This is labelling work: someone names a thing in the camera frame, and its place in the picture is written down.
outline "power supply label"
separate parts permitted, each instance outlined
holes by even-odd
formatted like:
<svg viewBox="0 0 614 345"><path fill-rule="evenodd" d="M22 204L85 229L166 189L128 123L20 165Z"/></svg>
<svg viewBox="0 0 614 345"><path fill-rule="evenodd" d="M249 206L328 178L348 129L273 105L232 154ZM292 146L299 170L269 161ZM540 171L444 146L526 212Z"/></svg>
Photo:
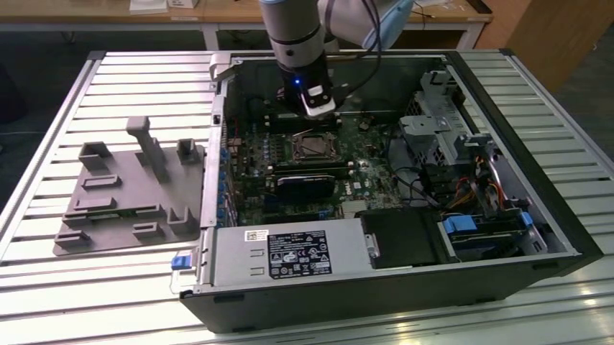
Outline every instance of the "power supply label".
<svg viewBox="0 0 614 345"><path fill-rule="evenodd" d="M272 279L329 275L325 232L268 235L268 275Z"/></svg>

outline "cpu socket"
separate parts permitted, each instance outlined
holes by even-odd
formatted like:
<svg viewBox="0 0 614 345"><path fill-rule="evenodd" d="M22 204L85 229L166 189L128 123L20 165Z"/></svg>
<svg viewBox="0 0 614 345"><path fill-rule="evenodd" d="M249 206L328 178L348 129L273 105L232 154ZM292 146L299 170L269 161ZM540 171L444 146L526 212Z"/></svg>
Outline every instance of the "cpu socket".
<svg viewBox="0 0 614 345"><path fill-rule="evenodd" d="M304 134L292 138L292 156L296 162L339 159L335 136L331 133Z"/></svg>

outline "warning symbol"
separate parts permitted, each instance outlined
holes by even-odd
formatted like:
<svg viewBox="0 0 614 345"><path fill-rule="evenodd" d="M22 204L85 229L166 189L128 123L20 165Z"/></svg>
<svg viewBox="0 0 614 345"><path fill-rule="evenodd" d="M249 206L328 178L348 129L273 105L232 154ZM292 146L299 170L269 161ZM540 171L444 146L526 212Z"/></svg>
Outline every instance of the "warning symbol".
<svg viewBox="0 0 614 345"><path fill-rule="evenodd" d="M281 263L281 254L279 253L271 254L271 263L273 264Z"/></svg>

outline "metal rack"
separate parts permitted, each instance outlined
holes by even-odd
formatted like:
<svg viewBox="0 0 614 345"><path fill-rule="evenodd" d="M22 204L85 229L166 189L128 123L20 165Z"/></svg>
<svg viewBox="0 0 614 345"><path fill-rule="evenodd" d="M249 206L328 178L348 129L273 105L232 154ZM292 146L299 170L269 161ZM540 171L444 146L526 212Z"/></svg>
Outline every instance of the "metal rack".
<svg viewBox="0 0 614 345"><path fill-rule="evenodd" d="M0 339L6 344L518 344L614 336L614 168L514 56L461 56L567 204L603 259L505 300L253 334L208 332L172 293L169 261L194 243L56 257L53 235L81 164L80 145L134 150L126 116L149 116L161 146L192 137L207 147L215 90L211 52L92 54L0 215ZM475 125L485 125L467 107ZM189 277L178 276L182 284Z"/></svg>

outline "white sticker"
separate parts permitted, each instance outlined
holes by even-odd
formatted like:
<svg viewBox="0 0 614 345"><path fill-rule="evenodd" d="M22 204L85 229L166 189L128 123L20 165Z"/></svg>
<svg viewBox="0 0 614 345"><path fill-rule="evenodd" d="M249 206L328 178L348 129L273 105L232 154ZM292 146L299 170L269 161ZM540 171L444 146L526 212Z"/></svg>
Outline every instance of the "white sticker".
<svg viewBox="0 0 614 345"><path fill-rule="evenodd" d="M268 236L268 230L247 230L245 231L245 242L265 241L267 236Z"/></svg>
<svg viewBox="0 0 614 345"><path fill-rule="evenodd" d="M176 20L180 22L194 22L196 20L198 20L198 18L197 17L170 17L170 20Z"/></svg>

